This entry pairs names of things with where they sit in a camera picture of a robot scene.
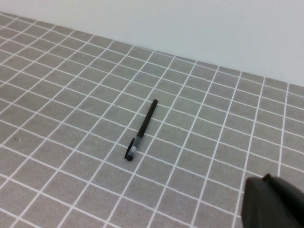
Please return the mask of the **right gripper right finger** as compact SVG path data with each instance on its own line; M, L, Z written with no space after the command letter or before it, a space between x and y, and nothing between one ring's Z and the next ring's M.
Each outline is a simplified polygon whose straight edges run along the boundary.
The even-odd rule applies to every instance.
M304 227L304 193L286 180L269 173L262 180L276 192L295 220Z

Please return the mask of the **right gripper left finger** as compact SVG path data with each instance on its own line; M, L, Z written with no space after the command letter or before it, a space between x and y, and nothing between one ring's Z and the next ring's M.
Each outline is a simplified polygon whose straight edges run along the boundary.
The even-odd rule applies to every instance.
M276 192L262 178L256 177L246 180L241 220L245 228L298 227Z

